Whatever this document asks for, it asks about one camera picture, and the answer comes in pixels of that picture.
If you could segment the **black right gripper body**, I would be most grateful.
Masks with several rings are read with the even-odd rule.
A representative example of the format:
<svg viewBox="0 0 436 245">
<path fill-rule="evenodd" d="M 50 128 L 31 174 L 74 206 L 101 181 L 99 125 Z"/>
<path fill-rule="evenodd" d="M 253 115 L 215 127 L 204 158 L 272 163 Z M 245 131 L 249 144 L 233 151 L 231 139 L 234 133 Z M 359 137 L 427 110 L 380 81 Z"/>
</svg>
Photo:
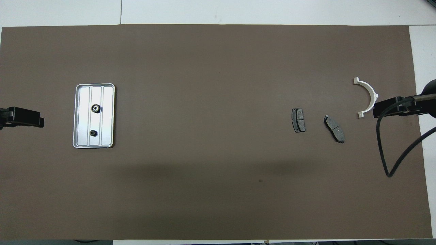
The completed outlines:
<svg viewBox="0 0 436 245">
<path fill-rule="evenodd" d="M 407 107 L 407 110 L 410 114 L 425 114 L 425 102 L 421 99 L 422 95 L 414 95 L 408 96 L 408 99 L 411 99 L 410 105 Z"/>
</svg>

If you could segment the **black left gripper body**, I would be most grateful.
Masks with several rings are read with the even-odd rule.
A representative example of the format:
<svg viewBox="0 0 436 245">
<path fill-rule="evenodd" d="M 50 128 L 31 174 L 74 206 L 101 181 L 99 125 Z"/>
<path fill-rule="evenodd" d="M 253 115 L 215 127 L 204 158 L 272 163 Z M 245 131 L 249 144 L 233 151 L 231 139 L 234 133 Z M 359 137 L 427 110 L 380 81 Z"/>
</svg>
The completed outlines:
<svg viewBox="0 0 436 245">
<path fill-rule="evenodd" d="M 6 120 L 9 116 L 9 109 L 8 108 L 1 108 L 0 109 L 0 129 L 2 130 L 4 127 L 11 127 L 6 124 Z"/>
</svg>

